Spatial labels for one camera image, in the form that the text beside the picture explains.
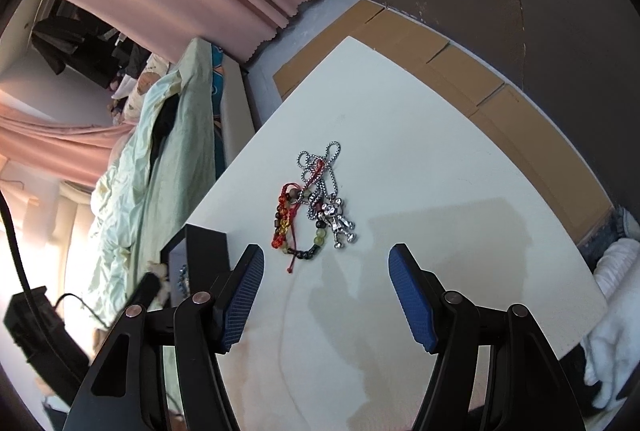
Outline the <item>black garment under duvet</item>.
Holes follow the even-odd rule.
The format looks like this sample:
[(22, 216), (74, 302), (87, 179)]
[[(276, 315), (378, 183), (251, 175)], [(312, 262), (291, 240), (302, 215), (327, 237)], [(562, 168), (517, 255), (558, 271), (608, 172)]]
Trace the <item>black garment under duvet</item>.
[(154, 166), (155, 161), (160, 157), (164, 140), (174, 127), (176, 114), (180, 102), (180, 95), (171, 95), (163, 102), (153, 124), (151, 137), (150, 165)]

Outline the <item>green bed sheet mattress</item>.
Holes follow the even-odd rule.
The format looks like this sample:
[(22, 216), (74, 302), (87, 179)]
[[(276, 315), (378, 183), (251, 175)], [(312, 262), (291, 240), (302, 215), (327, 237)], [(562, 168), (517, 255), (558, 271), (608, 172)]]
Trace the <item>green bed sheet mattress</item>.
[(226, 169), (221, 136), (223, 61), (219, 47), (195, 38), (176, 67), (181, 88), (163, 158), (171, 183), (190, 194), (206, 194)]

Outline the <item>flattened brown cardboard sheet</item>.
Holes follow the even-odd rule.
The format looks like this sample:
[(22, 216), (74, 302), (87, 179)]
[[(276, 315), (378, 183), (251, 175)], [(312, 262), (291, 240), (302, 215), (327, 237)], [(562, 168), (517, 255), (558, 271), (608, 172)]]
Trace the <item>flattened brown cardboard sheet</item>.
[(347, 9), (273, 76), (282, 97), (344, 39), (376, 50), (446, 99), (534, 185), (575, 243), (614, 210), (597, 177), (561, 131), (513, 84), (442, 35), (368, 0)]

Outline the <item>pale green crumpled duvet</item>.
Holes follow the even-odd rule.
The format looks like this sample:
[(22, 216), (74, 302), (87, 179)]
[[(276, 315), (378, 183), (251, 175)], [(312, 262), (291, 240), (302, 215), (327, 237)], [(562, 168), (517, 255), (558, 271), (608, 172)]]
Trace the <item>pale green crumpled duvet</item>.
[(165, 102), (179, 96), (182, 88), (178, 68), (172, 68), (151, 86), (136, 127), (91, 195), (88, 304), (107, 323), (114, 321), (127, 298), (130, 248), (149, 187), (154, 124)]

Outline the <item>white square side table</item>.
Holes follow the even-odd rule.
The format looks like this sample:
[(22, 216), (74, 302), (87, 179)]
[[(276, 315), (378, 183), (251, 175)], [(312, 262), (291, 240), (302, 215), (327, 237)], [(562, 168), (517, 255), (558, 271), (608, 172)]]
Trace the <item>white square side table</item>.
[[(292, 261), (270, 247), (302, 151), (334, 169), (356, 241)], [(563, 355), (606, 303), (572, 238), (521, 171), (412, 74), (346, 39), (238, 154), (190, 216), (237, 258), (265, 249), (241, 341), (219, 364), (244, 430), (407, 430), (435, 359), (414, 341), (388, 254), (405, 243), (484, 307), (526, 305)]]

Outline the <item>dark hanging clothes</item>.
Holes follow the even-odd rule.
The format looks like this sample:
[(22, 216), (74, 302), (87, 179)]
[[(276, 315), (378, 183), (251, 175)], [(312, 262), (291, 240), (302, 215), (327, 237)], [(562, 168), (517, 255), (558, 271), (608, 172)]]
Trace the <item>dark hanging clothes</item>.
[(52, 0), (30, 40), (57, 76), (70, 68), (102, 88), (123, 76), (137, 78), (151, 56), (129, 36), (66, 0)]

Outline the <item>white fluffy cloth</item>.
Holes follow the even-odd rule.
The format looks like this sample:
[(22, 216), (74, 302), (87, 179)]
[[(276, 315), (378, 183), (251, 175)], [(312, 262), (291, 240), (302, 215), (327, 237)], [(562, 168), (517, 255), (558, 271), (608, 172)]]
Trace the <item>white fluffy cloth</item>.
[(639, 364), (639, 243), (622, 238), (612, 243), (593, 273), (608, 309), (585, 339), (584, 381), (600, 385), (592, 405), (612, 409)]

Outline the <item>black square jewelry box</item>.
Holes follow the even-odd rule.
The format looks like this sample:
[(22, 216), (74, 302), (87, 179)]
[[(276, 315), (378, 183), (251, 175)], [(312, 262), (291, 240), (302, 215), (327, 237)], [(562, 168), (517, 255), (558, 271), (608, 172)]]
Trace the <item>black square jewelry box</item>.
[(176, 307), (193, 293), (208, 290), (218, 274), (230, 271), (227, 235), (184, 224), (160, 250), (167, 266), (168, 307)]

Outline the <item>silver chain figure pendant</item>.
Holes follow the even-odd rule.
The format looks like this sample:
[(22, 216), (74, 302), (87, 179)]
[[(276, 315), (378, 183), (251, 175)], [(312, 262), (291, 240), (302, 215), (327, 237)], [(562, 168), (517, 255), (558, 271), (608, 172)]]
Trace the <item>silver chain figure pendant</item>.
[(340, 196), (334, 171), (341, 150), (342, 145), (334, 140), (322, 154), (303, 150), (296, 160), (303, 185), (300, 202), (306, 206), (307, 217), (316, 226), (317, 246), (320, 246), (320, 240), (331, 236), (336, 250), (342, 250), (356, 240), (355, 223), (344, 213), (345, 201)]

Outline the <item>pink curtain left panel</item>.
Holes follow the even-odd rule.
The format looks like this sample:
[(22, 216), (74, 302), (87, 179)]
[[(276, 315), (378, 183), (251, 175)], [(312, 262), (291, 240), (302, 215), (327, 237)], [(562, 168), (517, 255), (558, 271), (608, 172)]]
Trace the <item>pink curtain left panel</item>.
[(65, 125), (1, 106), (1, 154), (60, 180), (93, 187), (132, 124)]

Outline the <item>cartoon print pillow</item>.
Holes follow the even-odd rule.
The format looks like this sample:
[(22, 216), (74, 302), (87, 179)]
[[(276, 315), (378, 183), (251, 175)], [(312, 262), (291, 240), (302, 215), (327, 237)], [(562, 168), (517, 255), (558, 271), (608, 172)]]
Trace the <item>cartoon print pillow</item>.
[(122, 108), (122, 120), (127, 123), (139, 121), (146, 93), (162, 76), (168, 73), (169, 67), (170, 62), (165, 58), (157, 54), (152, 54), (149, 57), (137, 79), (137, 84), (128, 95), (124, 108)]

